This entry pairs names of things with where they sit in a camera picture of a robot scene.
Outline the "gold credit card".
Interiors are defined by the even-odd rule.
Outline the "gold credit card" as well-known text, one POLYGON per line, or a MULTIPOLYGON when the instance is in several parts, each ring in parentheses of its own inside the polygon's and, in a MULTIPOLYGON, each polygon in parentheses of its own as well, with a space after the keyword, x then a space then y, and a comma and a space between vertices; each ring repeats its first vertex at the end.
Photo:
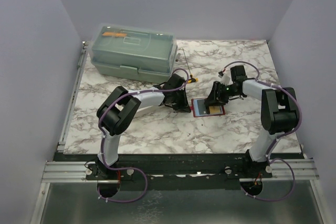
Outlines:
POLYGON ((209 115, 222 115, 225 114, 222 106, 210 106, 209 115))

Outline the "credit card with magnetic stripe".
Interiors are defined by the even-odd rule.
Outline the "credit card with magnetic stripe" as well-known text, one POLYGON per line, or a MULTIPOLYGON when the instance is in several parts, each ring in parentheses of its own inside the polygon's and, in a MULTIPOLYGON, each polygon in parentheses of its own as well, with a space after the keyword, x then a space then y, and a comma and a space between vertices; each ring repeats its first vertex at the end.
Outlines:
POLYGON ((207 115, 204 99, 194 100, 194 112, 196 117, 207 115))

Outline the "red leather card holder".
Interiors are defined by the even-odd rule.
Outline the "red leather card holder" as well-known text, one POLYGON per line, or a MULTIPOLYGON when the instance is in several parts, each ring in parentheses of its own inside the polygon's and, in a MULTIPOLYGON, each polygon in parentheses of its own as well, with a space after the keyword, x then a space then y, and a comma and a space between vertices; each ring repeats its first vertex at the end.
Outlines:
POLYGON ((193 117, 195 118, 225 115, 223 106, 207 107, 205 105, 205 98, 192 99, 191 110, 193 112, 193 117))

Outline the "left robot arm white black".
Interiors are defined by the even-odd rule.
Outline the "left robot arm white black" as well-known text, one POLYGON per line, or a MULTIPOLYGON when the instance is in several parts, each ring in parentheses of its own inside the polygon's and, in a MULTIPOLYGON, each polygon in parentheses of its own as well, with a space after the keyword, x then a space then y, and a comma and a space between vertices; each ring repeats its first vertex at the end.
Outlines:
POLYGON ((185 86, 188 79, 173 73, 168 81, 144 90, 130 91, 122 86, 116 87, 97 110, 98 128, 101 143, 98 160, 95 162, 93 176, 112 179, 123 170, 133 170, 145 175, 135 167, 116 168, 121 135, 130 126, 140 109, 153 106, 169 106, 175 111, 190 113, 185 86))

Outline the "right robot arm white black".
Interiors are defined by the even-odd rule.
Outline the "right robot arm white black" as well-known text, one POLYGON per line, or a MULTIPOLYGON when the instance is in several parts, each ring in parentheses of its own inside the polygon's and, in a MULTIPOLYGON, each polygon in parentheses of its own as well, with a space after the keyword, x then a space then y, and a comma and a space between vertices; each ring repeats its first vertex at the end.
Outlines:
POLYGON ((232 84, 215 81, 204 104, 206 112, 210 112, 210 107, 224 106, 236 98, 253 97, 261 102, 262 131, 241 164, 242 174, 252 178, 266 170, 279 140, 299 128, 302 112, 293 88, 265 83, 258 77, 249 78, 243 65, 231 67, 230 75, 232 84))

